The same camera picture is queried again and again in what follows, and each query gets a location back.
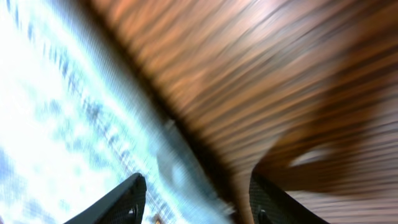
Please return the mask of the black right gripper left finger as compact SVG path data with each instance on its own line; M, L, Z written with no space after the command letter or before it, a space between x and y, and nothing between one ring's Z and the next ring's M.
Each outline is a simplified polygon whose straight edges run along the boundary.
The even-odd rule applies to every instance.
M141 224L146 180L135 173L65 224Z

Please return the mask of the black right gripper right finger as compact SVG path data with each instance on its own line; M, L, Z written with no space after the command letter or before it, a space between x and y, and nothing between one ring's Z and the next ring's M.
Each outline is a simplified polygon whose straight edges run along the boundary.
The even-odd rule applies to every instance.
M252 173L249 203L255 224L328 224L265 177Z

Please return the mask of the light blue denim shorts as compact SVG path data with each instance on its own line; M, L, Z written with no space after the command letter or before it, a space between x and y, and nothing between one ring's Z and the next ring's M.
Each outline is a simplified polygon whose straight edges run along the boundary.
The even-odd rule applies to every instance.
M127 180L144 223L231 223L175 122L80 1L1 2L1 222L65 223Z

